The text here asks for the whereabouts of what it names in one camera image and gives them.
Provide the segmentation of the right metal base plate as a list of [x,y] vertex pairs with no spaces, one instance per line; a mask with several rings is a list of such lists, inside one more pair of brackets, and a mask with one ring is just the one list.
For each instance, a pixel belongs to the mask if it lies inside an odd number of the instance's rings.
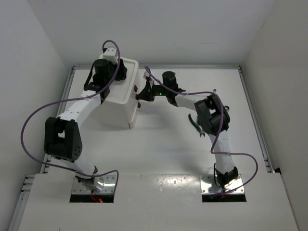
[[224,189],[218,186],[218,184],[215,184],[212,175],[204,175],[200,177],[200,186],[202,195],[213,195],[217,193],[225,193],[227,191],[231,191],[230,194],[232,195],[245,193],[241,175],[226,184]]

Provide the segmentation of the metal base plate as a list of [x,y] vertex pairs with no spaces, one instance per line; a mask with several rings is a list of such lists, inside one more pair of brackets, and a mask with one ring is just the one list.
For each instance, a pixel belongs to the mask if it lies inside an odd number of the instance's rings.
[[218,184],[215,184],[212,175],[204,175],[200,177],[200,186],[202,195],[213,195],[217,193],[225,193],[227,191],[231,191],[230,194],[232,195],[245,193],[241,175],[226,184],[224,189],[218,186]]
[[72,195],[111,195],[115,191],[116,176],[107,175],[103,177],[83,179],[75,177],[73,180]]

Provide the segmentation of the white drawer cabinet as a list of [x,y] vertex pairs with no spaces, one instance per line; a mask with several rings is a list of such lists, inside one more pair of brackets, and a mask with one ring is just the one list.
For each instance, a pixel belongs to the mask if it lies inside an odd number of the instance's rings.
[[134,128],[138,114],[136,95],[141,91],[139,63],[135,60],[123,58],[127,68],[127,78],[114,81],[110,86],[110,93],[106,100],[94,110],[94,118],[105,126],[117,128]]

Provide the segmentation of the white front cover board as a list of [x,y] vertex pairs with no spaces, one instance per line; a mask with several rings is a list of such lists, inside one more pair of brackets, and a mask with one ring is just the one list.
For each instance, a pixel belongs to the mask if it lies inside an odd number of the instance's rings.
[[295,231],[282,179],[263,174],[245,202],[204,203],[197,176],[124,174],[113,203],[69,201],[71,174],[38,174],[22,231]]

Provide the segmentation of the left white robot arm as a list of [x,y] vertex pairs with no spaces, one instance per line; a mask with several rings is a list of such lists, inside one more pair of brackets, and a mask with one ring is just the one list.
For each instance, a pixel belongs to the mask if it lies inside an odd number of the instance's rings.
[[57,117],[49,117],[45,122],[45,153],[71,168],[78,182],[92,192],[102,190],[103,179],[98,175],[97,167],[82,154],[79,127],[105,101],[111,83],[116,79],[124,80],[126,73],[118,49],[105,48],[101,58],[92,64],[80,100],[75,101],[67,111]]

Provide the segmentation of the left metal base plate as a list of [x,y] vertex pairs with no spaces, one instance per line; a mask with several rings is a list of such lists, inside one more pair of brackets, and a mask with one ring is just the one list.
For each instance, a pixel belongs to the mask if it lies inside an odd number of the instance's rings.
[[75,177],[73,180],[72,195],[111,195],[115,191],[116,176],[107,175],[103,177],[83,179]]

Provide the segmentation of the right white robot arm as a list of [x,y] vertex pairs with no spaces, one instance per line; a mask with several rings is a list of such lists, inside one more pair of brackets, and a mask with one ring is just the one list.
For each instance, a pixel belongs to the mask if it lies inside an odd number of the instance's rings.
[[186,92],[179,88],[176,74],[172,71],[164,72],[161,82],[146,67],[143,77],[146,84],[144,89],[136,95],[136,99],[152,102],[156,96],[165,96],[171,105],[195,111],[202,135],[208,135],[212,143],[210,151],[215,155],[216,160],[214,182],[223,188],[236,179],[239,175],[238,169],[232,159],[228,141],[230,116],[219,97],[214,93],[202,97],[197,93]]

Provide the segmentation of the green handled cutters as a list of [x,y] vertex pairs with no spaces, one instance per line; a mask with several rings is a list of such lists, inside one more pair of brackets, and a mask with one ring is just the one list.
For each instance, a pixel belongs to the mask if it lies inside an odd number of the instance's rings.
[[191,114],[188,114],[189,122],[193,125],[193,127],[198,131],[200,137],[205,136],[205,132],[201,129],[201,127],[193,120]]

